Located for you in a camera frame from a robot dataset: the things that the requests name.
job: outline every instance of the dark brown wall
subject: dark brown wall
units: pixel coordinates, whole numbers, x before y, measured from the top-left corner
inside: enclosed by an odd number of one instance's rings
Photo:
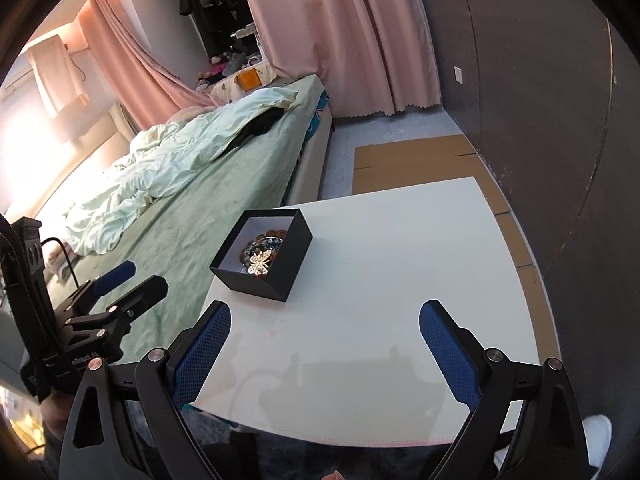
[[[612,418],[611,469],[640,428],[640,68],[590,0],[423,1],[444,107],[534,251],[582,414]]]

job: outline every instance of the butterfly charm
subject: butterfly charm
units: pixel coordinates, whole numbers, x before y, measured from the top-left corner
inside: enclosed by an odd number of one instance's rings
[[[269,272],[267,263],[271,258],[271,250],[264,251],[263,253],[254,254],[249,261],[251,266],[249,267],[249,274],[255,274],[256,276],[264,276]]]

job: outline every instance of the white slipper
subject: white slipper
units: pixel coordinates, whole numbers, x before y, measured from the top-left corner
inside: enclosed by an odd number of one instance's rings
[[[591,480],[595,480],[604,464],[604,459],[611,443],[611,421],[606,415],[591,415],[582,421],[584,437],[587,441],[587,453],[589,465],[598,470]],[[494,453],[494,465],[500,471],[504,458],[507,456],[509,446],[499,449]]]

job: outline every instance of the curtain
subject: curtain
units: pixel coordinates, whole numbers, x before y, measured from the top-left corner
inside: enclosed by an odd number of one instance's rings
[[[421,0],[249,0],[267,58],[293,78],[318,74],[338,117],[440,103]]]
[[[164,123],[189,106],[211,106],[140,44],[119,0],[88,0],[79,22],[105,78],[140,128]]]
[[[89,102],[84,85],[73,66],[59,35],[51,36],[27,50],[38,91],[49,117],[55,118],[63,108],[78,100]]]

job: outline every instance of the green bed sheet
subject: green bed sheet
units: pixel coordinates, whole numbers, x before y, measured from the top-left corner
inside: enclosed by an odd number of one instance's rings
[[[239,216],[247,209],[280,205],[302,149],[305,133],[324,87],[316,76],[288,88],[300,102],[265,135],[212,162],[186,188],[157,200],[122,235],[114,250],[90,254],[74,267],[80,282],[100,276],[125,260],[137,273],[102,298],[94,312],[149,276],[163,276],[167,297],[137,319],[122,341],[123,362],[140,359],[155,347],[166,348],[198,319],[213,279],[209,264]],[[54,279],[49,294],[54,305],[73,292],[72,280]]]

